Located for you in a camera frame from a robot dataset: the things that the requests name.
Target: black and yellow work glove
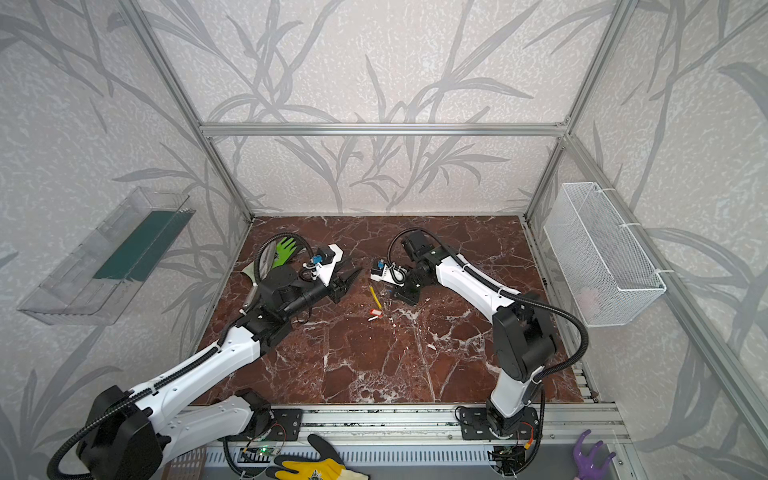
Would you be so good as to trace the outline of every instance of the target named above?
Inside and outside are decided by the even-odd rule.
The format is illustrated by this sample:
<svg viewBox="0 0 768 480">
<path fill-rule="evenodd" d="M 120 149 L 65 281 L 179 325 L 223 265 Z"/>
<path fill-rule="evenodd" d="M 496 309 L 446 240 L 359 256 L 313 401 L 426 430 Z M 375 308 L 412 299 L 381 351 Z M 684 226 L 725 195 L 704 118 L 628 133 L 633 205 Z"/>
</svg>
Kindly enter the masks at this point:
<svg viewBox="0 0 768 480">
<path fill-rule="evenodd" d="M 319 436 L 312 434 L 307 440 L 320 454 L 320 460 L 308 462 L 296 455 L 278 455 L 278 466 L 269 467 L 266 476 L 278 480 L 368 480 L 367 475 L 347 470 L 336 450 Z"/>
</svg>

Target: yellow pencil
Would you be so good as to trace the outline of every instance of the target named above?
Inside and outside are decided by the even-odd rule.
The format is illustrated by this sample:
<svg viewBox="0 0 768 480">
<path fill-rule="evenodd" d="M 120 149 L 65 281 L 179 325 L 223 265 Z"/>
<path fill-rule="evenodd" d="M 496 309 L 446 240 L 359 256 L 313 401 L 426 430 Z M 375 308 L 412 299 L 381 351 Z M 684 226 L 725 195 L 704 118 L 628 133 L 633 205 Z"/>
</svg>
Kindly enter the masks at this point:
<svg viewBox="0 0 768 480">
<path fill-rule="evenodd" d="M 376 305 L 378 305 L 378 306 L 379 306 L 379 310 L 382 310 L 382 311 L 384 311 L 384 307 L 382 307 L 382 304 L 381 304 L 381 302 L 379 302 L 379 298 L 378 298 L 378 297 L 376 297 L 376 292 L 374 292 L 374 291 L 373 291 L 373 287 L 372 287 L 372 286 L 369 286 L 368 288 L 370 288 L 370 289 L 371 289 L 371 295 L 373 295 L 373 299 L 376 301 Z"/>
</svg>

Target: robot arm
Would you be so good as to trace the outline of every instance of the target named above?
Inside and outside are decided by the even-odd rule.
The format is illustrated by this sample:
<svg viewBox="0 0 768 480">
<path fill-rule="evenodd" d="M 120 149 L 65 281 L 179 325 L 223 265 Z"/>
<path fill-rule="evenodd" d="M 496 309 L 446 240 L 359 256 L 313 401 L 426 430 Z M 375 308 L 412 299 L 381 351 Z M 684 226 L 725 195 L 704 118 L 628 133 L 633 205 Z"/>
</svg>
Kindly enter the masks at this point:
<svg viewBox="0 0 768 480">
<path fill-rule="evenodd" d="M 414 228 L 402 233 L 409 231 L 412 233 L 402 245 L 415 266 L 396 266 L 389 258 L 378 260 L 371 278 L 396 285 L 394 297 L 412 306 L 419 301 L 424 286 L 447 286 L 492 323 L 493 344 L 502 371 L 486 403 L 486 418 L 495 436 L 508 438 L 530 414 L 526 409 L 531 408 L 531 397 L 544 376 L 545 363 L 556 352 L 548 311 L 536 306 L 544 306 L 536 302 L 536 295 L 521 294 L 493 280 L 451 247 L 441 243 L 436 247 L 427 240 L 424 230 Z"/>
<path fill-rule="evenodd" d="M 221 379 L 267 354 L 291 331 L 295 315 L 311 312 L 312 305 L 325 297 L 338 303 L 360 272 L 339 275 L 342 256 L 333 244 L 320 247 L 300 272 L 289 265 L 272 269 L 259 284 L 255 301 L 248 299 L 253 306 L 241 310 L 218 341 L 127 392 L 117 386 L 104 390 L 94 400 L 86 426 L 51 457 L 49 478 L 144 480 L 171 459 L 215 439 L 244 431 L 251 436 L 266 434 L 272 423 L 270 404 L 250 390 L 180 412 Z M 58 468 L 76 444 L 77 455 L 90 472 L 85 477 Z"/>
</svg>

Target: gray wall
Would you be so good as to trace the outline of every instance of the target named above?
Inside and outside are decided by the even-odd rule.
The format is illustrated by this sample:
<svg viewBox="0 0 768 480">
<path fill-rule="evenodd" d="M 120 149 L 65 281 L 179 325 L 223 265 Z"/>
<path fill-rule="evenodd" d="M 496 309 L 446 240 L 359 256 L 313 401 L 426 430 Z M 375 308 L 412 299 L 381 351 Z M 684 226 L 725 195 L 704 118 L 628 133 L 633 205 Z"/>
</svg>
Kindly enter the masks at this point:
<svg viewBox="0 0 768 480">
<path fill-rule="evenodd" d="M 768 392 L 768 3 L 641 2 L 577 136 Z M 534 215 L 554 286 L 572 302 Z M 591 329 L 587 363 L 651 478 L 765 478 L 768 460 L 663 300 Z"/>
<path fill-rule="evenodd" d="M 141 0 L 205 121 L 559 122 L 613 2 Z M 549 138 L 217 139 L 252 208 L 521 212 Z"/>
<path fill-rule="evenodd" d="M 111 28 L 116 11 L 0 2 L 3 478 L 45 478 L 97 393 L 196 347 L 247 226 L 131 31 Z M 120 319 L 48 326 L 18 312 L 136 186 L 188 192 L 197 212 Z"/>
</svg>

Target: transparent plastic container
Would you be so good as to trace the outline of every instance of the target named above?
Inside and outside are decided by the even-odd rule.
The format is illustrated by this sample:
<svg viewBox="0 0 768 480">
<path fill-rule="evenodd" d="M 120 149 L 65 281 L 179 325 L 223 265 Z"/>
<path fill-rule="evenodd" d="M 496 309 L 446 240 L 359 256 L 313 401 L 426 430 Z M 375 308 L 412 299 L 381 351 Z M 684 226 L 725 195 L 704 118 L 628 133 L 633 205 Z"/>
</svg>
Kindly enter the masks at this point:
<svg viewBox="0 0 768 480">
<path fill-rule="evenodd" d="M 112 325 L 189 222 L 189 195 L 138 187 L 22 302 L 49 325 Z"/>
</svg>

